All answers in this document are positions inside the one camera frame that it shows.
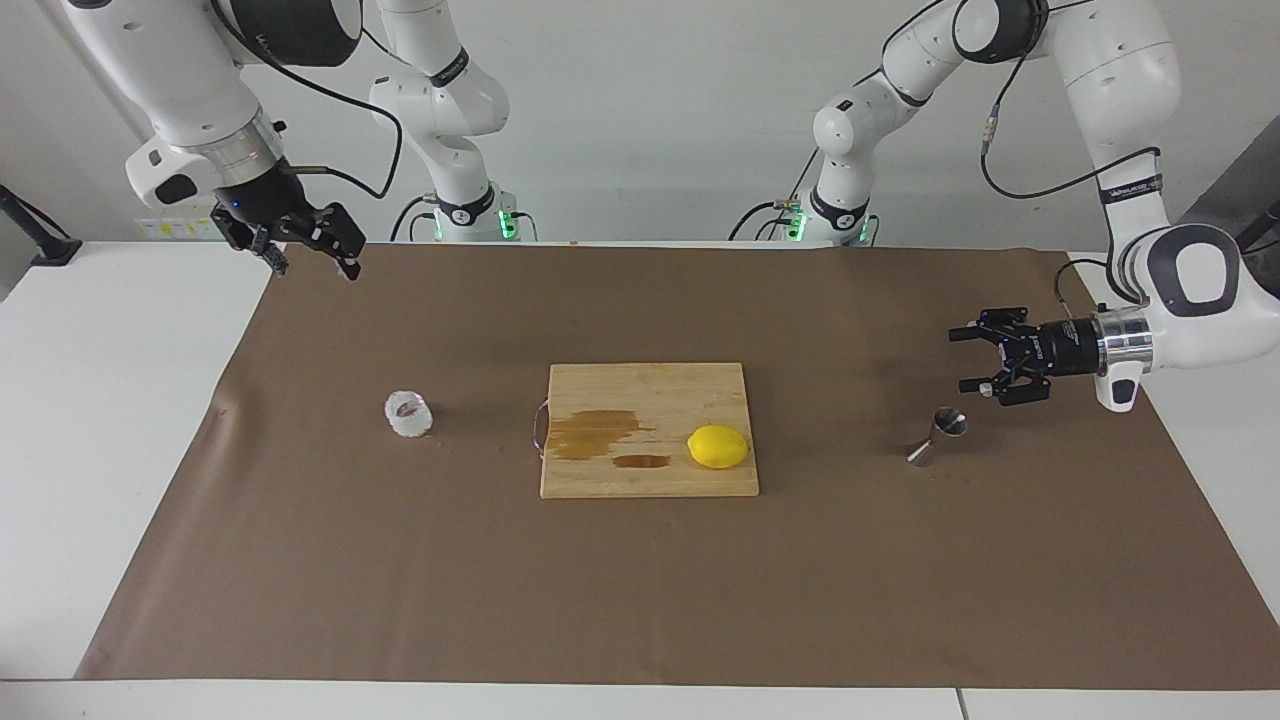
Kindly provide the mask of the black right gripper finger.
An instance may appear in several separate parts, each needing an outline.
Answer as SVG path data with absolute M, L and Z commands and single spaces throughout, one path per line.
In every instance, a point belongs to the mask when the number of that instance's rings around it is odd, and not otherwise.
M 244 223 L 227 208 L 212 209 L 212 224 L 233 250 L 250 252 L 262 260 L 275 277 L 283 277 L 287 273 L 289 263 L 273 241 L 269 227 Z
M 291 241 L 330 258 L 347 281 L 358 279 L 366 237 L 340 204 L 291 215 Z

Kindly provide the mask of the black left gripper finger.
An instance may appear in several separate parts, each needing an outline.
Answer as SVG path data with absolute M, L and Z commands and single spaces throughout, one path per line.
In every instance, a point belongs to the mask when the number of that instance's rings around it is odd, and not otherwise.
M 974 322 L 948 329 L 948 342 L 983 340 L 997 347 L 1030 347 L 1028 307 L 987 307 Z
M 1041 402 L 1050 397 L 1048 354 L 1002 350 L 1000 356 L 1000 369 L 993 375 L 960 379 L 957 391 L 961 395 L 993 398 L 1005 407 Z

